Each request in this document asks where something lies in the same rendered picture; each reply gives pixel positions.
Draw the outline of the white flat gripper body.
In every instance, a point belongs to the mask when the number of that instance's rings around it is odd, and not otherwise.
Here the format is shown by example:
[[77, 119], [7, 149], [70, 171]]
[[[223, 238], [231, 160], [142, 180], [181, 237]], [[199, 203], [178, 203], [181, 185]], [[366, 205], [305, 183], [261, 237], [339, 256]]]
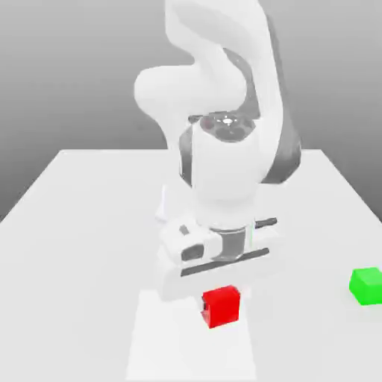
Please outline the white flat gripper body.
[[279, 232], [276, 228], [257, 229], [254, 249], [231, 262], [180, 265], [160, 248], [157, 253], [157, 291], [164, 301], [173, 301], [228, 285], [243, 290], [256, 280], [273, 275], [278, 267]]

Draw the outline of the small red cube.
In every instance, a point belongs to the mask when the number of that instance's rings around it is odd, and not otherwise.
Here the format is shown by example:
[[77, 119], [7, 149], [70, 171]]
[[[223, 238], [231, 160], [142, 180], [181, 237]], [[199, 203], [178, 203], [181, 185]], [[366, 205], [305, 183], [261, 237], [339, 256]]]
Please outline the small red cube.
[[209, 328], [235, 322], [239, 319], [240, 292], [228, 285], [204, 292], [201, 315]]

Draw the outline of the small green cube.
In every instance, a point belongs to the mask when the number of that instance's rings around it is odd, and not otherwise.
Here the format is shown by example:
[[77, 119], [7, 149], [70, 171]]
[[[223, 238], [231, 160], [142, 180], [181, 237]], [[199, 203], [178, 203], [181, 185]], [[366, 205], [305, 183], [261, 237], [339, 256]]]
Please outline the small green cube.
[[354, 269], [349, 290], [361, 305], [382, 304], [382, 271], [377, 267]]

